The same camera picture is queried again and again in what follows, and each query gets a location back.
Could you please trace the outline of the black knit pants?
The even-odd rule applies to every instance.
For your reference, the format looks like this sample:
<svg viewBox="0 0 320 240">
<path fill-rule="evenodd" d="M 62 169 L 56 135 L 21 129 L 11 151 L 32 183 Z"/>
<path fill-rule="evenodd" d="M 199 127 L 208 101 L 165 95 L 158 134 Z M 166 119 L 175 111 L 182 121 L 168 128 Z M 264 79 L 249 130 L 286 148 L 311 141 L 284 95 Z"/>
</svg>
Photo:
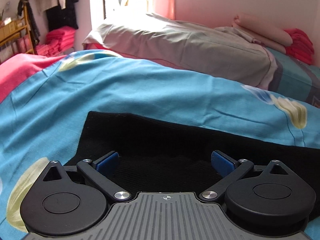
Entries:
<svg viewBox="0 0 320 240">
<path fill-rule="evenodd" d="M 319 192 L 319 150 L 285 146 L 226 132 L 180 125 L 133 114 L 89 112 L 65 122 L 73 156 L 68 165 L 116 152 L 99 172 L 131 194 L 195 192 L 220 180 L 211 155 L 219 150 L 256 165 L 282 161 Z"/>
</svg>

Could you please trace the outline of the blue floral bed sheet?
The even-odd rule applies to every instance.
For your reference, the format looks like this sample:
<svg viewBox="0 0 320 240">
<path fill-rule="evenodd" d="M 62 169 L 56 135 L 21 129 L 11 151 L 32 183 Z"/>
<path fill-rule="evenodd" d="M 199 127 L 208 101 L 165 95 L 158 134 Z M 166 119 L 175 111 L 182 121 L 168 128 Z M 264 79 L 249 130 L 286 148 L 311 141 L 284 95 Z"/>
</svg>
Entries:
<svg viewBox="0 0 320 240">
<path fill-rule="evenodd" d="M 22 239 L 9 197 L 30 167 L 75 155 L 90 111 L 132 113 L 287 145 L 319 160 L 319 109 L 280 94 L 105 50 L 61 60 L 19 54 L 1 65 L 1 239 Z"/>
</svg>

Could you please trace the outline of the striped teal folded quilt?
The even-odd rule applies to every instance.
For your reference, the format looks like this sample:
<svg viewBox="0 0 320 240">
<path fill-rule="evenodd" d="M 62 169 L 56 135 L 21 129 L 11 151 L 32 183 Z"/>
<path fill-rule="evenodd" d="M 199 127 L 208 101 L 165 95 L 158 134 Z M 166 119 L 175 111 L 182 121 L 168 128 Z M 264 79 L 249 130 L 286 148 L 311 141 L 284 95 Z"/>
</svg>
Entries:
<svg viewBox="0 0 320 240">
<path fill-rule="evenodd" d="M 268 90 L 319 107 L 319 68 L 268 49 L 278 66 Z"/>
</svg>

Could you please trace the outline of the grey pillow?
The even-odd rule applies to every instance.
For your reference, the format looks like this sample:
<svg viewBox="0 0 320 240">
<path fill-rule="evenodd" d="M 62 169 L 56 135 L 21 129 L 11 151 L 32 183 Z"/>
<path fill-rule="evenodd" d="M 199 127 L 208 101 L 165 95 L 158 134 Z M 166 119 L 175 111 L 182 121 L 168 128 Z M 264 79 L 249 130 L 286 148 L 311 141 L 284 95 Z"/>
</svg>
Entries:
<svg viewBox="0 0 320 240">
<path fill-rule="evenodd" d="M 278 68 L 272 53 L 239 29 L 211 29 L 158 14 L 115 14 L 82 44 L 262 89 L 268 89 Z"/>
</svg>

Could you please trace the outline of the folded red clothes stack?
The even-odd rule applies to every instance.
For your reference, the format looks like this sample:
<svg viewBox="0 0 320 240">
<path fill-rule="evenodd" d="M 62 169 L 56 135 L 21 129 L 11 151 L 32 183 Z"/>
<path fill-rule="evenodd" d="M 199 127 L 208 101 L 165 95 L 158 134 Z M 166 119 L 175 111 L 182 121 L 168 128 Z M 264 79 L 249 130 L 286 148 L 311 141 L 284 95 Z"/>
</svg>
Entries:
<svg viewBox="0 0 320 240">
<path fill-rule="evenodd" d="M 315 50 L 308 35 L 297 28 L 286 29 L 285 32 L 287 32 L 292 38 L 292 44 L 285 47 L 286 55 L 294 57 L 308 65 L 312 65 Z"/>
</svg>

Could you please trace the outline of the folded pink blanket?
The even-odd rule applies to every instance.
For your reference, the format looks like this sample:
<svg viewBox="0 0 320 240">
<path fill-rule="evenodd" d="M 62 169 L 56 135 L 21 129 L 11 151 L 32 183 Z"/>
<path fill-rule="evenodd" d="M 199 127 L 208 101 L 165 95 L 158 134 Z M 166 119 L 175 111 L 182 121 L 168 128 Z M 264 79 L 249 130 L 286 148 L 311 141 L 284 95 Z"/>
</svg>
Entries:
<svg viewBox="0 0 320 240">
<path fill-rule="evenodd" d="M 289 47 L 293 44 L 290 34 L 257 16 L 244 13 L 237 14 L 233 19 L 233 25 L 248 32 L 268 46 Z"/>
</svg>

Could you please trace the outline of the pink red clothes pile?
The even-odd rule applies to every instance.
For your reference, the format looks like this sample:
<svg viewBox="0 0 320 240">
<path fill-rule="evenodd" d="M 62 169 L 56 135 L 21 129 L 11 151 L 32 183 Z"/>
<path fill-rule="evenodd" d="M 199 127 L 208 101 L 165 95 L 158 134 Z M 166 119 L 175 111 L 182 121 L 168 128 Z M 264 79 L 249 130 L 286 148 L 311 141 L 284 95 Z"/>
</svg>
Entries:
<svg viewBox="0 0 320 240">
<path fill-rule="evenodd" d="M 41 56 L 52 57 L 73 48 L 75 32 L 74 28 L 68 26 L 48 32 L 45 43 L 37 45 L 35 53 Z"/>
</svg>

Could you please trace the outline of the wooden shelf rack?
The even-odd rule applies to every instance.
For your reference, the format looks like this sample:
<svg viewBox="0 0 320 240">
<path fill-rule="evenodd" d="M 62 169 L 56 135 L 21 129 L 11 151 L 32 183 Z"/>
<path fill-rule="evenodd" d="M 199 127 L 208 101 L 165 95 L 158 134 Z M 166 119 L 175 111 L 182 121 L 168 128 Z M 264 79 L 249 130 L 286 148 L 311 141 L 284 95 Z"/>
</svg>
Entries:
<svg viewBox="0 0 320 240">
<path fill-rule="evenodd" d="M 31 41 L 27 3 L 22 4 L 22 18 L 1 26 L 1 63 L 20 53 L 35 54 Z"/>
</svg>

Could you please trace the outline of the hanging clothes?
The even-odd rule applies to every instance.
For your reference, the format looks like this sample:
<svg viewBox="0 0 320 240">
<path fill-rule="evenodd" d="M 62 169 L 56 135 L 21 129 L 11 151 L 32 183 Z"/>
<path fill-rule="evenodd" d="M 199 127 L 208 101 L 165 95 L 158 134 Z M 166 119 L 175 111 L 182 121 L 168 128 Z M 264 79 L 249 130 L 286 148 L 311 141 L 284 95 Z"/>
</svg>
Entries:
<svg viewBox="0 0 320 240">
<path fill-rule="evenodd" d="M 35 0 L 39 13 L 47 18 L 48 30 L 53 31 L 62 27 L 71 27 L 77 30 L 75 3 L 79 0 Z"/>
</svg>

